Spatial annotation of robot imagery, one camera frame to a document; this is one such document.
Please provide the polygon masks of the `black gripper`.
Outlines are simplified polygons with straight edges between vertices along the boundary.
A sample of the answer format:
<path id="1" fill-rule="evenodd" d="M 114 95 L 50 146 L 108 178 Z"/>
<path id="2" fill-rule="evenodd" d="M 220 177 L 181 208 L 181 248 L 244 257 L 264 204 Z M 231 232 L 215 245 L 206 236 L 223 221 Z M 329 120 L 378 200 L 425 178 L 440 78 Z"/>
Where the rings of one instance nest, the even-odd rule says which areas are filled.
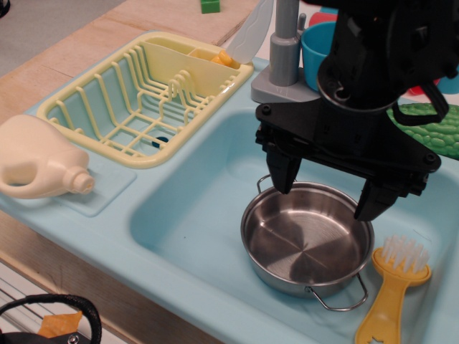
<path id="1" fill-rule="evenodd" d="M 440 167 L 436 153 L 403 133 L 402 125 L 439 123 L 442 102 L 433 113 L 404 113 L 397 102 L 387 106 L 326 95 L 306 102 L 272 102 L 257 107 L 256 141 L 266 152 L 273 186 L 289 194 L 301 162 L 310 160 L 364 178 L 354 218 L 373 221 L 398 197 L 420 195 L 428 176 Z"/>

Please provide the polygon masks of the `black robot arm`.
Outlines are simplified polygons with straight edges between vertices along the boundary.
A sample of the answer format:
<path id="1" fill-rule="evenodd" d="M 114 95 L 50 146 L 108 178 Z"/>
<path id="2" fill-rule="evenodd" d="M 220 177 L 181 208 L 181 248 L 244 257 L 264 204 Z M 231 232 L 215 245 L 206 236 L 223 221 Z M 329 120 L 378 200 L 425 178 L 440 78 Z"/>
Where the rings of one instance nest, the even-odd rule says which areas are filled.
<path id="1" fill-rule="evenodd" d="M 338 10 L 318 69 L 319 98 L 257 107 L 256 141 L 274 187 L 287 194 L 302 160 L 365 179 L 354 216 L 377 218 L 420 195 L 436 153 L 401 131 L 439 123 L 449 106 L 435 81 L 457 75 L 456 1 L 325 1 Z"/>

